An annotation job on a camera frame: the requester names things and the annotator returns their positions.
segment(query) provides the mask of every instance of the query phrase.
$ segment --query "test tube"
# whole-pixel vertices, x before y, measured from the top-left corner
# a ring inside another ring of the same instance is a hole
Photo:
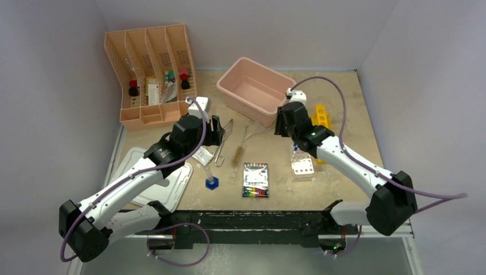
[[[204,170],[206,171],[207,180],[209,181],[210,184],[213,184],[214,183],[214,176],[213,176],[213,173],[211,173],[209,166],[204,166]]]

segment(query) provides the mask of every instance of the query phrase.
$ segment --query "yellow test tube rack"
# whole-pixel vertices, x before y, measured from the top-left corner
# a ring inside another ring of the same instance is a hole
[[[315,115],[309,116],[312,120],[312,125],[322,125],[330,130],[332,130],[332,119],[331,119],[331,113],[326,112],[326,108],[324,105],[316,105],[316,113]],[[320,159],[317,159],[317,164],[325,164]]]

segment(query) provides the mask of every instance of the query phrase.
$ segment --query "metal forceps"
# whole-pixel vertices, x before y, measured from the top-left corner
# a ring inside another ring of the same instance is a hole
[[[225,158],[221,156],[221,150],[223,149],[223,145],[225,145],[226,139],[228,138],[228,136],[231,134],[231,131],[233,130],[233,119],[230,119],[229,122],[223,127],[223,129],[225,130],[225,134],[223,135],[221,145],[218,147],[218,150],[216,150],[216,156],[214,158],[214,165],[216,167],[223,166],[223,162],[225,162]]]

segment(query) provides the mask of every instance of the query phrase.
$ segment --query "gray wall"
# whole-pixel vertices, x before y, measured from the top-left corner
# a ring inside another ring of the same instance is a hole
[[[0,274],[64,274],[58,208],[98,190],[120,88],[91,1],[0,3]]]
[[[400,0],[360,69],[387,168],[469,192],[413,217],[425,274],[484,274],[485,33],[485,1]]]
[[[398,0],[96,0],[111,30],[185,23],[196,67],[246,56],[279,69],[355,69]]]

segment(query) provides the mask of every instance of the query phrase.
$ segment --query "white robotic arm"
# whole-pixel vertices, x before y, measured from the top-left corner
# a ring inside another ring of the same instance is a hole
[[[94,259],[108,243],[117,239],[154,229],[161,217],[170,214],[162,203],[150,202],[129,213],[119,211],[148,187],[163,184],[173,171],[184,165],[181,160],[188,158],[197,144],[221,144],[224,129],[218,116],[212,116],[209,120],[209,99],[197,97],[196,101],[199,107],[188,102],[191,104],[189,115],[181,117],[173,126],[172,132],[163,135],[119,179],[77,204],[68,200],[61,205],[59,233],[65,238],[63,245],[69,244],[81,261]]]
[[[406,173],[400,171],[393,174],[371,163],[351,148],[342,145],[330,129],[322,125],[312,125],[304,106],[307,99],[302,91],[289,89],[287,98],[289,103],[279,107],[277,111],[275,135],[291,137],[302,151],[338,169],[370,198],[367,202],[334,202],[330,206],[330,214],[337,225],[371,225],[381,234],[391,235],[417,211],[413,193],[397,188],[378,176],[389,176],[398,184],[413,188]],[[356,161],[372,167],[374,173]]]

